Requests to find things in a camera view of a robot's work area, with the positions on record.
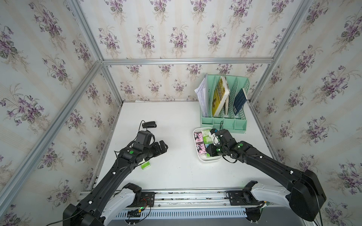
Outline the green tissue pack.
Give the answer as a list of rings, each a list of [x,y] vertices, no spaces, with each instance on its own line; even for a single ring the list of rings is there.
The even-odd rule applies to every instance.
[[[201,131],[202,136],[203,136],[203,137],[211,137],[212,134],[211,134],[210,131],[211,131],[210,129],[202,130],[202,131]]]
[[[143,163],[143,164],[141,165],[141,169],[144,170],[144,169],[146,169],[146,168],[149,167],[149,166],[150,166],[150,162],[145,162],[145,163]]]
[[[203,137],[204,144],[213,144],[213,138],[210,136]]]

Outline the pink tissue pack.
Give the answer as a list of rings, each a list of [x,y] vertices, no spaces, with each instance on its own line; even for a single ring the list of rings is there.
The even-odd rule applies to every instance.
[[[196,144],[196,149],[197,149],[198,155],[206,154],[206,146],[204,143]]]
[[[196,144],[203,143],[203,135],[202,132],[194,132],[194,140]]]

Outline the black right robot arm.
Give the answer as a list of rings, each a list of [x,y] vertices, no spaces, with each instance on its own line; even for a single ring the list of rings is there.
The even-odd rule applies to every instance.
[[[237,142],[226,129],[211,129],[210,133],[213,143],[206,149],[210,156],[229,156],[234,163],[250,165],[279,183],[279,186],[267,186],[255,180],[250,181],[239,196],[244,203],[260,207],[264,202],[279,204],[289,207],[309,222],[320,215],[327,197],[314,172],[286,166],[245,141]]]

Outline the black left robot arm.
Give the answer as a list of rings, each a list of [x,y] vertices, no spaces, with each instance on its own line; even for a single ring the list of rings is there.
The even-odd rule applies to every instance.
[[[164,154],[167,150],[167,144],[163,140],[156,142],[150,131],[139,131],[133,141],[117,152],[113,166],[92,191],[77,205],[67,206],[63,212],[63,225],[108,225],[141,192],[139,186],[129,183],[115,196],[120,184],[142,161]]]

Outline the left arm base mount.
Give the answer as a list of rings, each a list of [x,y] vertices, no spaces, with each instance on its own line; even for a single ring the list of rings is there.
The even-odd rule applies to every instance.
[[[142,191],[142,188],[133,183],[128,183],[123,187],[124,189],[131,190],[134,194],[134,199],[132,203],[128,206],[130,208],[135,208],[134,210],[128,211],[127,218],[141,218],[141,214],[144,210],[154,207],[155,203],[155,192]]]

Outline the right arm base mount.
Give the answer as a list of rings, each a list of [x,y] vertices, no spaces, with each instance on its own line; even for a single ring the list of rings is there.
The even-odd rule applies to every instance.
[[[262,208],[265,206],[265,201],[258,201],[251,193],[253,186],[257,181],[250,181],[242,190],[227,191],[226,198],[230,201],[231,206],[255,205],[246,209],[246,219],[250,223],[258,223],[262,215]]]

